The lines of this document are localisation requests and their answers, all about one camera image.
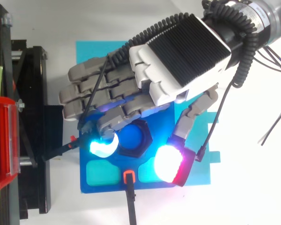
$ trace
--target glowing fingertip sensor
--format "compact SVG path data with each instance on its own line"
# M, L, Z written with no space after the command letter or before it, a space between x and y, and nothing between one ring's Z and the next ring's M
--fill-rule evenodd
M175 147L170 145L161 146L156 153L154 169L159 179L172 183L177 175L181 162L182 154Z
M169 142L156 153L154 170L159 179L184 186L195 161L196 153L184 146Z
M91 144L89 145L89 151L90 153L100 158L106 158L111 156L115 152L117 147L118 147L118 135L115 133L112 142L109 144L92 141Z

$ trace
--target metal rod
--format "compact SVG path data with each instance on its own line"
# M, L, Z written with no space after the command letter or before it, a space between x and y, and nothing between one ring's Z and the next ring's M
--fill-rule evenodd
M22 51L12 51L11 52L11 59L12 61L19 61L22 55Z
M29 166L32 162L28 156L20 157L20 166Z

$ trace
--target black cable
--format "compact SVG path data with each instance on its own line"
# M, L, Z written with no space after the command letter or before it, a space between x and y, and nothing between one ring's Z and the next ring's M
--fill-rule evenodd
M269 135L271 134L271 132L273 131L273 129L275 128L275 126L278 124L278 122L279 122L280 120L281 120L281 116L278 117L278 119L276 120L276 122L275 122L275 123L273 124L273 126L269 129L269 131L268 131L266 137L264 138L264 140L263 140L261 146L264 145L264 143L266 142L267 138L269 137Z
M259 55L261 55L264 59L266 59L267 61L277 65L274 61L271 61L268 57L266 57L264 54L262 54L259 50L257 51L259 53Z
M277 53L275 53L275 51L274 51L273 49L271 49L271 47L267 46L267 47L265 47L265 48L268 49L268 50L270 50L270 51L274 54L274 56L276 56L277 59L279 59L280 62L281 62L281 57L280 57Z
M262 66L265 66L265 67L267 67L267 68L269 68L269 69L272 69L272 70L274 70L274 71L277 71L277 72L280 72L280 73L281 73L281 70L275 69L275 68L273 68L273 67L270 67L270 66L268 66L267 64L265 64L265 63L259 61L259 60L256 59L255 57L254 57L254 60L255 60L256 62L260 63Z
M103 68L102 68L101 73L100 73L100 75L99 75L99 77L98 77L98 80L97 80L97 82L96 82L96 84L95 84L95 87L94 87L94 89L93 89L93 91L92 91L92 93L91 93L91 95L90 95L90 97L89 97L89 101L88 101L88 103L87 103L87 105L86 105L86 107L85 107L85 110L84 110L83 114L81 115L81 117L80 117L80 119L79 119L79 121L78 121L78 126L77 126L78 130L81 130L82 127L83 127L83 125L84 125L85 118L86 118L86 116L87 116L87 114L88 114L88 111L89 111L89 108L90 108L90 104L92 103L92 101L93 101L93 99L94 99L94 96L95 96L95 93L96 93L97 90L98 90L99 84L100 84L100 82L101 82L101 80L102 80L102 77L103 77L103 75L104 75L104 72L105 72L105 70L106 70L107 63L108 63L108 62L109 62L109 55L106 56L106 60L105 60L105 62L104 62L104 64L103 64Z
M237 71L232 79L232 86L241 88L248 76L254 56L258 50L259 35L255 33L257 28L252 20L248 19L243 13L240 13L230 6L218 3L217 0L211 2L210 10L212 18L223 20L246 34L243 41L242 56Z
M119 65L128 62L129 49L131 47L145 44L156 35L159 35L166 29L177 25L178 23L180 23L181 21L183 21L188 17L189 17L188 13L184 13L184 14L180 13L180 14L172 15L170 17L165 18L164 20L159 21L158 23L155 23L154 26L147 28L140 34L131 38L111 56L111 61L110 61L111 67L115 69Z
M267 49L267 47L264 47L264 50L266 53L275 61L276 65L281 68L281 64L278 62L278 60L271 54L271 52Z
M208 133L208 136L207 136L207 138L206 138L204 144L202 145L201 149L204 149L204 150L205 150L205 148L206 148L206 146L207 146L207 144L208 144L208 142L209 142L209 139L210 139L210 137L211 137L211 135L212 135L212 133L213 133L213 131L214 131L214 128L215 128L215 126L216 126L216 123L217 123L217 121L218 121L218 119L219 119L219 116L220 116L220 113L221 113L221 111L222 111L222 108L223 108L225 99L226 99L226 97L227 97L227 95L228 95L228 92L229 92L230 88L232 87L232 85L233 85L233 82L230 82L229 85L228 85L228 87L227 87L227 89L226 89L226 91L225 91L225 93L224 93L224 96L223 96L222 101L221 101L221 103L220 103L219 109L218 109L218 111L217 111L217 113L216 113L214 122L213 122L213 124L212 124L212 126L211 126L211 128L210 128L210 131L209 131L209 133Z

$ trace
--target coiled cable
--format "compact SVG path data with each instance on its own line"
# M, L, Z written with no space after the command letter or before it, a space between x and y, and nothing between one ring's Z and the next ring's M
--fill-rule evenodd
M232 86L241 88L248 76L254 56L258 50L259 34L255 33L257 28L246 15L230 6L217 3L217 1L211 3L210 10L216 20L224 20L237 27L240 31L245 32L242 56L232 79Z
M172 15L164 20L159 21L158 23L155 23L154 26L147 28L140 34L131 38L111 56L109 60L111 67L117 68L119 65L127 62L129 59L129 49L131 47L145 44L156 35L161 34L163 31L173 27L174 25L180 23L182 20L188 17L188 13Z

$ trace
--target black wire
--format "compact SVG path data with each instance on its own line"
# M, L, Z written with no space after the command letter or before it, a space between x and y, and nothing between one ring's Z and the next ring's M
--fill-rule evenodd
M271 61L268 57L266 57L264 54L262 54L259 50L257 51L259 53L259 55L261 55L264 59L266 59L267 61L277 65L274 61Z
M281 68L281 64L278 62L278 60L271 54L271 52L267 49L267 47L264 47L264 50L266 53L275 61L276 65Z
M103 75L104 75L104 72L105 72L105 70L106 70L107 63L108 63L108 62L109 62L109 55L106 56L106 60L105 60L105 62L104 62L104 64L103 64L103 68L102 68L101 73L100 73L100 75L99 75L99 77L98 77L98 80L97 80L97 82L96 82L96 84L95 84L95 87L94 87L94 89L93 89L93 91L92 91L92 93L91 93L91 95L90 95L89 101L88 101L88 103L87 103L87 105L86 105L86 107L85 107L85 110L84 110L83 114L81 115L81 117L80 117L80 119L79 119L79 121L78 121L78 127L77 127L78 130L81 130L82 127L83 127L83 125L84 125L85 117L86 117L86 115L88 114L88 111L89 111L89 108L90 108L90 104L92 103L92 101L93 101L93 99L94 99L94 96L95 96L95 93L96 93L97 90L98 90L99 84L100 84L100 82L101 82L101 80L102 80L102 77L103 77Z
M278 124L278 122L281 120L281 116L278 117L278 119L276 120L276 122L273 124L273 126L270 128L270 130L268 131L266 137L264 138L261 146L264 145L264 143L266 142L267 138L269 137L269 135L271 134L271 132L273 131L273 129L275 128L275 126Z
M280 72L280 73L281 73L281 70L275 69L275 68L273 68L273 67L270 67L270 66L268 66L267 64L265 64L265 63L259 61L259 60L256 59L255 57L254 57L254 60L255 60L256 62L260 63L262 66L265 66L265 67L267 67L267 68L269 68L269 69L272 69L272 70L274 70L274 71L277 71L277 72Z
M281 62L281 57L280 57L277 53L275 53L275 51L274 51L273 49L271 49L269 46L267 46L267 47L265 47L265 48L268 49L268 50L270 50L270 51L274 54L274 56L276 56L277 59L279 59L280 62Z
M229 83L229 85L228 85L228 87L227 87L227 89L226 89L226 91L225 91L225 93L224 93L224 96L223 96L222 101L221 101L221 103L220 103L219 109L218 109L218 111L217 111L217 113L216 113L214 122L213 122L213 124L212 124L212 126L211 126L211 128L210 128L210 131L209 131L209 133L208 133L208 136L207 136L207 138L206 138L204 144L202 145L201 149L205 149L206 146L207 146L207 144L208 144L208 142L209 142L209 139L210 139L210 137L211 137L211 135L212 135L212 133L213 133L213 131L214 131L215 125L216 125L216 123L217 123L217 121L218 121L218 119L219 119L219 116L220 116L221 110L222 110L222 108L223 108L225 99L226 99L226 97L227 97L227 95L228 95L228 92L229 92L230 88L232 87L232 84L233 84L233 82L230 82L230 83Z

